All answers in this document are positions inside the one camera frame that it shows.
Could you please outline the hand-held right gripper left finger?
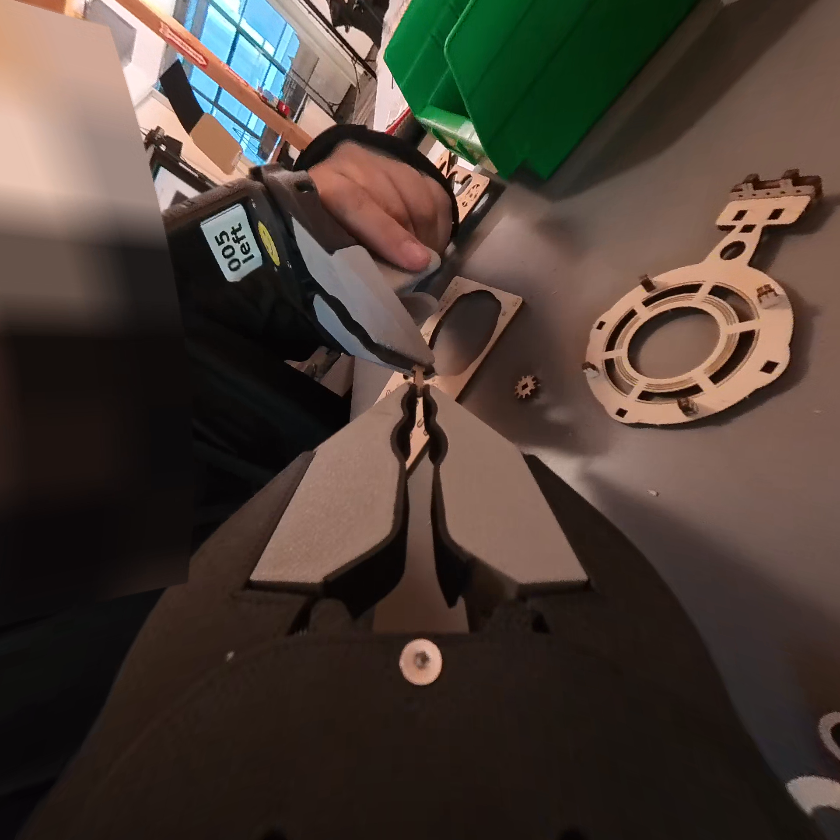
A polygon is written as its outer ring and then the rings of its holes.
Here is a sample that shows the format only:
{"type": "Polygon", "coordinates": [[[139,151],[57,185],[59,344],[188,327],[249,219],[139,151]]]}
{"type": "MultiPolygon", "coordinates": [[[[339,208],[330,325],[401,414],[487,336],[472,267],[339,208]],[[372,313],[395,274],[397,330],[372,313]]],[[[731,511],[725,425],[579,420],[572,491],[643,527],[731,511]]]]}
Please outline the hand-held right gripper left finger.
{"type": "Polygon", "coordinates": [[[416,405],[415,385],[400,385],[315,450],[250,586],[333,599],[353,617],[396,587],[406,562],[416,405]]]}

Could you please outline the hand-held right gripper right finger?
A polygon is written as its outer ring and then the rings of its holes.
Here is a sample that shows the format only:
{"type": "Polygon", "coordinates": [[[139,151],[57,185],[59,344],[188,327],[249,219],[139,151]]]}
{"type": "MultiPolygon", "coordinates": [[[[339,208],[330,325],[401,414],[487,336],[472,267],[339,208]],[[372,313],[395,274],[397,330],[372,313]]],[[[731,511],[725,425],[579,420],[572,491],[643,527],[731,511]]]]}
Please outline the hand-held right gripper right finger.
{"type": "Polygon", "coordinates": [[[425,426],[435,569],[448,606],[494,607],[588,584],[516,445],[430,385],[425,426]]]}

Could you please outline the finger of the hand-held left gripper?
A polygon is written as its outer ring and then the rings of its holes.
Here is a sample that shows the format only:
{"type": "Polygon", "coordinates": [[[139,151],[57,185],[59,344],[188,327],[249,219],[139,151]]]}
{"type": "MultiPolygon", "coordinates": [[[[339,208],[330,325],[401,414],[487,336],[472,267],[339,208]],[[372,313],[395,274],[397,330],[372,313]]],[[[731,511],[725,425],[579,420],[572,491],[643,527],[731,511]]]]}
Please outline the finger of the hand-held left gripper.
{"type": "Polygon", "coordinates": [[[335,274],[331,294],[364,331],[378,357],[395,368],[431,368],[433,352],[370,254],[354,245],[335,251],[329,263],[335,274]]]}
{"type": "Polygon", "coordinates": [[[405,318],[398,319],[396,323],[386,321],[386,325],[396,327],[395,348],[373,340],[338,301],[330,302],[318,293],[312,298],[312,309],[318,325],[336,340],[348,355],[401,374],[409,375],[415,369],[428,372],[427,342],[401,302],[397,303],[396,309],[405,315],[405,318]]]}

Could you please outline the wooden laser-cut parts sheet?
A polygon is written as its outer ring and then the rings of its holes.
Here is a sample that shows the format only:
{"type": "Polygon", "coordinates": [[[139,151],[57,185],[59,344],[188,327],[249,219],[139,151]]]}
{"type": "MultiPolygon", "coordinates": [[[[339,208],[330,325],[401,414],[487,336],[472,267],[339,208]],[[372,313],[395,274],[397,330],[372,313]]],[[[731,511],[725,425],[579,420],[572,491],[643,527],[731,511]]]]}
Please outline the wooden laser-cut parts sheet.
{"type": "Polygon", "coordinates": [[[481,167],[468,168],[452,151],[445,150],[437,158],[436,167],[452,187],[458,211],[458,223],[467,225],[480,217],[507,189],[507,184],[481,167]]]}

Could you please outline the dark printed model box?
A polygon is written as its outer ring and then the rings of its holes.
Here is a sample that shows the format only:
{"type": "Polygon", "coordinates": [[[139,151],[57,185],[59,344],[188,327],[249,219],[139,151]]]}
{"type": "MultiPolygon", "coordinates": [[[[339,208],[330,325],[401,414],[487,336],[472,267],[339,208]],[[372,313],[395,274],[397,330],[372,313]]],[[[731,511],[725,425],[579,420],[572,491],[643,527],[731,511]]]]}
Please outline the dark printed model box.
{"type": "MultiPolygon", "coordinates": [[[[822,715],[816,724],[816,733],[826,754],[839,762],[839,711],[831,710],[822,715]]],[[[824,773],[794,777],[785,784],[796,804],[808,816],[823,812],[839,813],[838,769],[834,775],[824,773]]]]}

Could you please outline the person's left hand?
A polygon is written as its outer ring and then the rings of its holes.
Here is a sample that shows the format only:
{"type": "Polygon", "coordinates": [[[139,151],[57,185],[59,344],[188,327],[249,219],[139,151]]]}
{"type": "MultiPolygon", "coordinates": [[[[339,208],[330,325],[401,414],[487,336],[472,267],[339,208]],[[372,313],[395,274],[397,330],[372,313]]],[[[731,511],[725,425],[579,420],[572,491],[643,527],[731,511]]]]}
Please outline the person's left hand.
{"type": "Polygon", "coordinates": [[[411,165],[348,142],[308,174],[337,222],[394,266],[417,273],[446,250],[457,219],[452,201],[411,165]]]}

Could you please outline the person's dark clothing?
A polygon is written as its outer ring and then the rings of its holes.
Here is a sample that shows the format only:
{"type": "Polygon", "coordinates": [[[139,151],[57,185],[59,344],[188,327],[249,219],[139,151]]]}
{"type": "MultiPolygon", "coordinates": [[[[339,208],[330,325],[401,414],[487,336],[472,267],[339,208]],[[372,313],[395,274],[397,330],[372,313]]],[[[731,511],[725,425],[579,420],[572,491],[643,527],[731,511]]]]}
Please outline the person's dark clothing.
{"type": "Polygon", "coordinates": [[[289,365],[328,346],[318,330],[243,334],[194,314],[185,326],[192,377],[195,551],[298,456],[350,420],[350,399],[289,365]]]}

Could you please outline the wooden sheet with wheel cutout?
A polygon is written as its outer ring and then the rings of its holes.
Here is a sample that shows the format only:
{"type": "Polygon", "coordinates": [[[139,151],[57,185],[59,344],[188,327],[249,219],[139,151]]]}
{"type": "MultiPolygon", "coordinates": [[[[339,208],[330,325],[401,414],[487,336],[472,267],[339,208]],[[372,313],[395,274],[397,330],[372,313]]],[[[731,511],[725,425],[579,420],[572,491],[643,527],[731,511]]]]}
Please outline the wooden sheet with wheel cutout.
{"type": "MultiPolygon", "coordinates": [[[[489,352],[497,344],[501,335],[511,320],[520,310],[522,298],[510,292],[486,286],[479,282],[456,276],[451,280],[448,287],[440,298],[437,309],[421,325],[421,333],[425,340],[431,345],[432,339],[439,333],[440,325],[449,315],[455,304],[470,296],[486,293],[492,296],[500,305],[499,313],[493,325],[493,330],[484,346],[478,352],[476,358],[471,361],[464,371],[457,374],[443,374],[436,366],[435,374],[426,378],[425,384],[435,386],[438,390],[447,394],[454,400],[458,399],[460,393],[467,386],[475,373],[488,356],[489,352]]],[[[383,391],[375,400],[376,403],[386,399],[391,393],[399,390],[405,383],[406,378],[402,373],[394,373],[385,384],[383,391]]],[[[427,430],[424,425],[424,410],[422,403],[416,410],[416,420],[411,434],[411,450],[406,459],[406,471],[411,474],[415,464],[422,457],[428,442],[427,430]]]]}

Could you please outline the beige board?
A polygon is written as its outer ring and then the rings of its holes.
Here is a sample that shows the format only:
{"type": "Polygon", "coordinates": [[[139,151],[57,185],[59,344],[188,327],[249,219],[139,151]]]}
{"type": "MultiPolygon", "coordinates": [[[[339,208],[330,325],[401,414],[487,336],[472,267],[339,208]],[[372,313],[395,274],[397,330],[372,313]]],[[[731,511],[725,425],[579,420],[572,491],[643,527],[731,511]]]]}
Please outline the beige board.
{"type": "Polygon", "coordinates": [[[243,157],[242,147],[212,114],[204,112],[189,136],[221,172],[231,175],[236,171],[243,157]]]}

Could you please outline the orange steel beam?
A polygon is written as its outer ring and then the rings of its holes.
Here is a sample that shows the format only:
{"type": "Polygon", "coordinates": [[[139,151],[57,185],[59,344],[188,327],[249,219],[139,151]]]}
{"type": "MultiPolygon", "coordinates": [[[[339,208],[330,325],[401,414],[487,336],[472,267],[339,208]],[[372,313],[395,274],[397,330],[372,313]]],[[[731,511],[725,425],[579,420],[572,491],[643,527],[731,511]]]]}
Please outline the orange steel beam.
{"type": "Polygon", "coordinates": [[[312,141],[311,135],[299,125],[284,118],[266,104],[257,90],[235,73],[212,51],[205,47],[171,15],[164,14],[158,6],[145,1],[119,1],[119,5],[135,16],[151,32],[171,46],[179,55],[225,89],[247,110],[276,131],[281,140],[299,151],[304,151],[312,141]]]}

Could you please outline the green plastic bin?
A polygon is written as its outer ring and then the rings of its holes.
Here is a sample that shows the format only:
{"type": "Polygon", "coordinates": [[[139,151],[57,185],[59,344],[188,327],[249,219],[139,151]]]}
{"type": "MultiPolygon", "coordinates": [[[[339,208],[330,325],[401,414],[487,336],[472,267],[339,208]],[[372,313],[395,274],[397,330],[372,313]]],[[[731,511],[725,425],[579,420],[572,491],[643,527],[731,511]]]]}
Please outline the green plastic bin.
{"type": "Polygon", "coordinates": [[[498,174],[549,177],[696,5],[470,2],[444,54],[498,174]]]}
{"type": "Polygon", "coordinates": [[[445,55],[447,38],[467,6],[467,1],[410,2],[384,60],[422,127],[449,151],[496,172],[445,55]]]}

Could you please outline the large paned window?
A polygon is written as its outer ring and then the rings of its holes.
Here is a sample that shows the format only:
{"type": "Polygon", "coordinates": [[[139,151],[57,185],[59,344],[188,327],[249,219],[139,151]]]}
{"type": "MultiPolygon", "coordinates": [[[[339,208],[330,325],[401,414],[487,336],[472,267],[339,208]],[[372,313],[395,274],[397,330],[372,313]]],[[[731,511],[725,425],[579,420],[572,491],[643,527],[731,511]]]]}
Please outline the large paned window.
{"type": "MultiPolygon", "coordinates": [[[[287,74],[300,40],[295,29],[269,2],[178,2],[175,18],[252,88],[284,99],[287,74]]],[[[266,126],[263,120],[206,72],[185,59],[183,64],[202,109],[213,115],[246,153],[265,158],[266,154],[257,152],[266,126]]]]}

